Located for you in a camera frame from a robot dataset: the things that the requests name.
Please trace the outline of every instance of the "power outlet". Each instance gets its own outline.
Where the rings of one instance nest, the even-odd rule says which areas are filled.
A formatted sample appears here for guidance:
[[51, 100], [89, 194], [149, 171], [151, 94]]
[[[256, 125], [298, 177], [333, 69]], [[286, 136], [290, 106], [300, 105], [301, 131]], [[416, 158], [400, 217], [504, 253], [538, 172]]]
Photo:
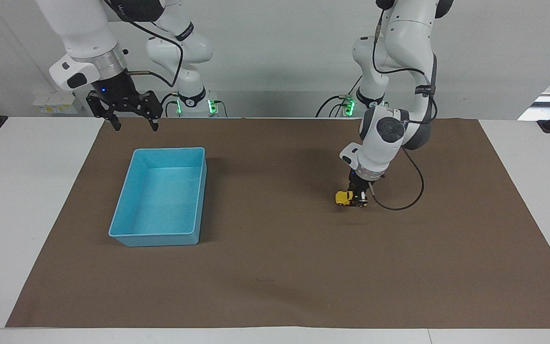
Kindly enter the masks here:
[[71, 92], [56, 92], [35, 96], [33, 106], [44, 115], [79, 115], [85, 108]]

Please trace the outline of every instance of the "black clamp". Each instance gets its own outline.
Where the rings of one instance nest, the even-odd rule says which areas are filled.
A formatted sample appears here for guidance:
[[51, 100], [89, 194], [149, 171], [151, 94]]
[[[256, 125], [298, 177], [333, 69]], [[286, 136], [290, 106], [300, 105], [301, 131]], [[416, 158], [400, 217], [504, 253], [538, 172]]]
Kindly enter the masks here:
[[353, 198], [350, 200], [349, 205], [353, 207], [365, 207], [368, 202], [368, 190], [370, 188], [369, 184], [375, 183], [374, 181], [369, 182], [360, 178], [354, 170], [349, 171], [349, 188], [347, 191], [353, 192]]
[[[153, 131], [159, 129], [162, 106], [153, 91], [147, 91], [144, 94], [130, 94], [121, 100], [105, 100], [99, 98], [98, 93], [93, 90], [86, 96], [86, 102], [92, 110], [94, 117], [109, 121], [116, 131], [120, 130], [122, 124], [120, 124], [120, 120], [114, 111], [133, 112], [138, 116], [146, 118]], [[105, 109], [101, 102], [109, 107]]]
[[436, 94], [436, 85], [419, 85], [415, 87], [415, 94], [423, 94], [423, 97], [434, 96]]

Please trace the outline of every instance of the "white table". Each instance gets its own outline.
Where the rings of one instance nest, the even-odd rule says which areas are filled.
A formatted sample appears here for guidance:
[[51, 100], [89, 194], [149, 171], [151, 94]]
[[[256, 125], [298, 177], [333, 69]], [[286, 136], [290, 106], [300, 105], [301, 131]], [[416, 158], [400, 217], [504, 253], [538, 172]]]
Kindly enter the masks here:
[[[0, 342], [550, 343], [550, 330], [3, 329], [101, 123], [10, 118], [0, 129]], [[533, 122], [481, 124], [550, 244], [550, 135]]]

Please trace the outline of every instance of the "light blue tray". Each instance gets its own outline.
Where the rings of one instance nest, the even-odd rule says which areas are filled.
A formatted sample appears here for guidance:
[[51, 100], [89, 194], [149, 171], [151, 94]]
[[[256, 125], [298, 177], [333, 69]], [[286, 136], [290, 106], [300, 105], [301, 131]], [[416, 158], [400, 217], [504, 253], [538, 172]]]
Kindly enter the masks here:
[[109, 236], [130, 247], [197, 244], [206, 176], [204, 148], [136, 150]]

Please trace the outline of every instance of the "green indicator light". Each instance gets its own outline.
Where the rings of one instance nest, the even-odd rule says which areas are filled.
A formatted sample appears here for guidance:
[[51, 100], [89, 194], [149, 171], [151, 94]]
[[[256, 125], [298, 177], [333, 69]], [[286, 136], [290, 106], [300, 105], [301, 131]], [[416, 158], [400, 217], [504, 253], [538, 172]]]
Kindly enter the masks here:
[[215, 105], [211, 99], [208, 99], [207, 103], [209, 104], [209, 112], [212, 115], [218, 112], [218, 105]]
[[345, 116], [353, 116], [354, 107], [356, 107], [356, 102], [354, 100], [349, 100], [349, 103], [347, 103], [347, 106], [345, 107]]

